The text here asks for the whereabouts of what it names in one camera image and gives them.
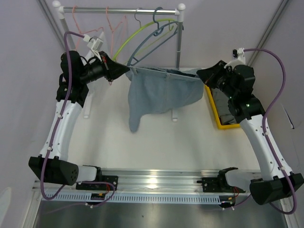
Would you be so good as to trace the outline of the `light blue denim garment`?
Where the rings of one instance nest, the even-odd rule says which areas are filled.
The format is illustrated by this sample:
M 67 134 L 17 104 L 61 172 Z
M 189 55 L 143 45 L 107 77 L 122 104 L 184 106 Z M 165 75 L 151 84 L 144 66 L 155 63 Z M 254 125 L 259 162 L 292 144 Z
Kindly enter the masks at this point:
M 137 132 L 141 117 L 162 114 L 190 105 L 203 97 L 204 84 L 198 69 L 134 67 L 126 72 L 130 80 L 128 92 L 129 129 Z

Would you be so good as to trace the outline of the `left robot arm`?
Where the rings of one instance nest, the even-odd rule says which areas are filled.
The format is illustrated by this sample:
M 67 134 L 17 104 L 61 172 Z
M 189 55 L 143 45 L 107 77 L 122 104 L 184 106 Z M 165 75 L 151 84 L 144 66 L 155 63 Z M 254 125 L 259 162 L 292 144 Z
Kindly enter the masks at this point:
M 56 112 L 51 130 L 39 156 L 30 157 L 29 167 L 40 181 L 74 185 L 86 181 L 93 190 L 103 185 L 100 168 L 79 166 L 68 162 L 68 149 L 73 129 L 88 96 L 88 84 L 102 77 L 112 82 L 128 72 L 129 67 L 114 62 L 103 52 L 100 59 L 92 57 L 87 63 L 77 51 L 61 56 Z

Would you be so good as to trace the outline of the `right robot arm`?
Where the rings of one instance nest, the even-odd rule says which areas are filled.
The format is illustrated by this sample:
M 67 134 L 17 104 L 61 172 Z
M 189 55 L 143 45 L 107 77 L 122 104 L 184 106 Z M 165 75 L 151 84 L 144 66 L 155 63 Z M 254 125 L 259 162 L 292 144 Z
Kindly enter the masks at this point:
M 256 155 L 261 176 L 246 176 L 237 168 L 227 168 L 217 179 L 221 191 L 239 187 L 251 193 L 259 205 L 291 197 L 303 185 L 304 178 L 294 173 L 281 155 L 266 121 L 265 110 L 253 95 L 256 77 L 246 65 L 227 66 L 224 61 L 197 71 L 209 88 L 219 89 L 228 97 L 230 113 L 249 139 Z

